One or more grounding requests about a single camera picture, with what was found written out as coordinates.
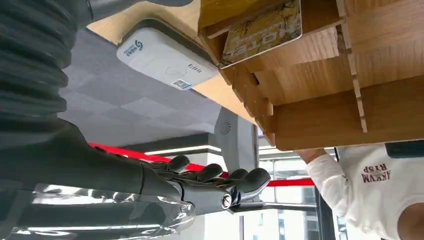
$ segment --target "wooden shelf divider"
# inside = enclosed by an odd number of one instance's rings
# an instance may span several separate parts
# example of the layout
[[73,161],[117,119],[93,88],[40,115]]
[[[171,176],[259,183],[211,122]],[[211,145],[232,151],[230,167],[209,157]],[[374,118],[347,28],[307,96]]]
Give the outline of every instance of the wooden shelf divider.
[[244,64],[237,64],[224,70],[232,83],[235,95],[244,104],[249,115],[255,118],[268,142],[275,146],[274,106],[261,94],[258,79],[247,70]]
[[[340,15],[340,17],[345,18],[346,12],[347,12],[345,0],[337,0],[337,8],[338,8],[338,14]],[[363,104],[363,99],[361,95],[361,86],[360,86],[358,75],[357,75],[358,71],[357,71],[357,67],[355,63],[355,56],[352,53],[352,41],[351,41],[351,36],[349,34],[349,27],[347,23],[344,22],[341,25],[337,26],[336,29],[339,33],[341,32],[341,36],[343,38],[339,42],[339,44],[344,45],[345,53],[347,54],[347,59],[349,62],[349,67],[350,67],[350,74],[352,75],[353,90],[355,92],[356,104],[357,104],[358,112],[359,112],[360,125],[362,127],[362,131],[364,133],[367,133],[368,132],[367,118],[365,116],[364,104]]]

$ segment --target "qr code sticker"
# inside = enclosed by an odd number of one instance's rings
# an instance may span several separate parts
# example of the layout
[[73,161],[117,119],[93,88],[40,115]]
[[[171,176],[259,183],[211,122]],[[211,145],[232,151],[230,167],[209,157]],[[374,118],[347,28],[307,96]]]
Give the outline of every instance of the qr code sticker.
[[179,87],[180,89],[186,89],[188,87],[191,87],[191,84],[190,83],[185,82],[185,81],[183,81],[181,79],[178,79],[177,81],[173,82],[172,84],[175,85],[175,86],[177,86],[177,87]]

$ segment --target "wooden panel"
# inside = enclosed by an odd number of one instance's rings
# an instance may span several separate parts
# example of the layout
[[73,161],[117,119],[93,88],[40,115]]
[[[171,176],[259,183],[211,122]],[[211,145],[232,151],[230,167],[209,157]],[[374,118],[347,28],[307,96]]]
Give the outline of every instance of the wooden panel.
[[344,145],[362,136],[353,91],[284,104],[274,108],[275,143],[280,150]]
[[275,147],[276,135],[274,133],[267,133],[267,132],[264,132],[263,135],[265,136],[265,139],[268,141],[269,145]]
[[423,132],[424,76],[362,88],[363,107],[371,132],[391,135],[399,131]]
[[399,0],[344,0],[348,15],[360,14],[364,11],[373,10],[398,1]]
[[259,89],[281,105],[353,89],[346,55],[255,73]]
[[353,91],[274,108],[280,150],[424,139],[424,76],[362,89],[368,133]]
[[424,1],[402,0],[348,17],[353,53],[424,38],[423,13]]
[[254,73],[336,56],[339,56],[337,31],[330,27],[248,59],[244,64]]
[[424,75],[424,38],[355,54],[361,87]]
[[328,25],[340,24],[336,0],[303,0],[302,28],[304,33],[326,29]]
[[276,0],[201,0],[199,28],[211,26],[245,12],[257,12],[275,4]]
[[151,2],[139,2],[120,13],[88,25],[88,29],[109,42],[118,44],[138,22],[155,17],[171,24],[191,39],[200,43],[197,36],[201,0],[194,0],[183,7],[169,7]]
[[219,35],[215,38],[207,38],[200,36],[200,41],[205,47],[207,53],[212,58],[213,63],[217,66],[220,64],[221,59],[223,57],[223,52],[225,48],[225,43],[227,40],[228,32]]
[[240,102],[243,102],[248,114],[255,118],[257,125],[264,133],[274,133],[275,122],[272,118],[274,107],[269,99],[261,95],[255,75],[250,73],[243,64],[224,70],[229,82],[232,83],[232,90]]
[[225,83],[221,75],[195,86],[194,89],[199,93],[206,93],[205,95],[217,104],[256,124],[255,120],[249,116],[243,103],[234,94],[232,87]]

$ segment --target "gold card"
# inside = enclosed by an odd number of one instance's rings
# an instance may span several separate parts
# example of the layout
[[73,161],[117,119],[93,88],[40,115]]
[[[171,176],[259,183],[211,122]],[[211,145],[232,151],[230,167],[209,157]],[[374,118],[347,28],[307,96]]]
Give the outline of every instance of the gold card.
[[222,55],[222,68],[287,44],[301,35],[301,0],[282,3],[230,28]]

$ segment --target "robotic hand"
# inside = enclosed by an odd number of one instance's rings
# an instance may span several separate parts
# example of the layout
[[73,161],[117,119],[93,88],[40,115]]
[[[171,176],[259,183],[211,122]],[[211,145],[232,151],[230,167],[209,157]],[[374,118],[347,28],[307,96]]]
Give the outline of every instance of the robotic hand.
[[[193,204],[197,215],[237,208],[241,202],[254,199],[271,180],[270,174],[262,168],[251,172],[238,169],[227,178],[221,178],[223,169],[216,163],[197,172],[183,171],[190,164],[185,155],[178,155],[170,162],[141,161],[141,164],[173,185],[181,193],[182,201]],[[95,191],[93,195],[105,193],[107,191]]]

